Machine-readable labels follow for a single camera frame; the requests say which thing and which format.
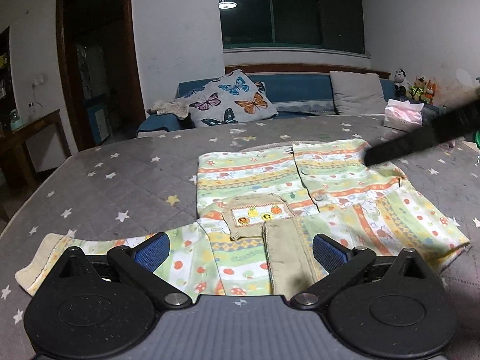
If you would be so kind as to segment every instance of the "orange butterfly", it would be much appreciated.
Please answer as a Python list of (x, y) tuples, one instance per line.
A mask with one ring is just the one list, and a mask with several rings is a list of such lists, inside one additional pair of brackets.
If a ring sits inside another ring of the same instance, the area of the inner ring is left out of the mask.
[(261, 109), (261, 108), (268, 107), (268, 103), (263, 99), (263, 96), (258, 92), (255, 93), (255, 96), (253, 97), (253, 101), (240, 100), (240, 101), (236, 101), (236, 103), (240, 107), (243, 107), (243, 110), (250, 115), (254, 114), (257, 108)]

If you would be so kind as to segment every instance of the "wooden headboard trim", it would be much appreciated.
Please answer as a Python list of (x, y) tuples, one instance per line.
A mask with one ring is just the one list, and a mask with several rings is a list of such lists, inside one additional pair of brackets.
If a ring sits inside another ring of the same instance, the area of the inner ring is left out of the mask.
[(330, 71), (351, 71), (354, 73), (376, 73), (381, 79), (390, 79), (390, 73), (386, 71), (371, 70), (364, 67), (340, 66), (336, 64), (239, 64), (225, 66), (225, 73), (231, 73), (236, 69), (244, 73), (330, 73)]

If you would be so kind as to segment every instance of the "white pillow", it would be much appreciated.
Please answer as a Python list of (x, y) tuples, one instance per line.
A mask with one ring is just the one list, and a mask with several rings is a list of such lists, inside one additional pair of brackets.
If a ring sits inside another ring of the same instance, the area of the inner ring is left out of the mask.
[(331, 71), (330, 80), (333, 102), (340, 115), (384, 113), (387, 104), (378, 74)]
[(188, 97), (195, 127), (251, 122), (278, 114), (265, 93), (241, 70), (212, 80), (199, 89)]

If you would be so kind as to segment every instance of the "stuffed animal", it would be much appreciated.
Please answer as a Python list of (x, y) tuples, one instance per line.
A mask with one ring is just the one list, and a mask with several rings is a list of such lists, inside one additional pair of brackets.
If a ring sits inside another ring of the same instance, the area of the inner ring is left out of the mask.
[(423, 95), (420, 96), (420, 100), (422, 100), (426, 104), (432, 104), (434, 102), (435, 92), (437, 90), (437, 84), (428, 80), (427, 85), (425, 86), (425, 92)]
[(407, 90), (409, 90), (411, 84), (407, 81), (407, 75), (403, 69), (399, 69), (395, 72), (394, 84), (395, 97), (399, 98), (400, 96), (407, 95)]
[(426, 86), (426, 82), (425, 82), (425, 77), (420, 77), (420, 78), (417, 78), (415, 80), (415, 82), (413, 83), (413, 85), (411, 85), (409, 87), (409, 91), (406, 93), (406, 96), (410, 99), (410, 100), (415, 100), (415, 101), (420, 101), (420, 97), (423, 95), (423, 93), (425, 92), (425, 86)]

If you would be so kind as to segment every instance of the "blue gripper pad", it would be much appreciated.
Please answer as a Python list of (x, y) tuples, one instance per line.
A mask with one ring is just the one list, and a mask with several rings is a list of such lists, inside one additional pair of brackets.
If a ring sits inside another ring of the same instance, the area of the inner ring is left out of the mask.
[(154, 272), (169, 256), (170, 240), (164, 234), (135, 254), (135, 262), (150, 272)]
[(347, 256), (344, 253), (318, 235), (313, 238), (312, 251), (315, 259), (328, 273), (332, 273), (347, 262)]

